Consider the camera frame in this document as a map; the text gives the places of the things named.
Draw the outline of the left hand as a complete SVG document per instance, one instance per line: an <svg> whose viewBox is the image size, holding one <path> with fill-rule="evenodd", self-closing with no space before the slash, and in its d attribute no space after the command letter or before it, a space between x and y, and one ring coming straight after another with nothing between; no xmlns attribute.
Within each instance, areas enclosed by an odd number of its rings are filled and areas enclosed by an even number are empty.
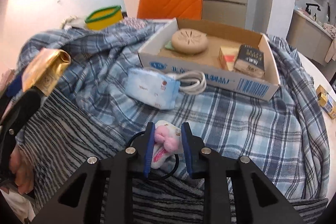
<svg viewBox="0 0 336 224"><path fill-rule="evenodd" d="M21 195L30 193L34 188L33 167L18 145L11 153L9 169L15 175L14 182L18 187L18 193Z"/></svg>

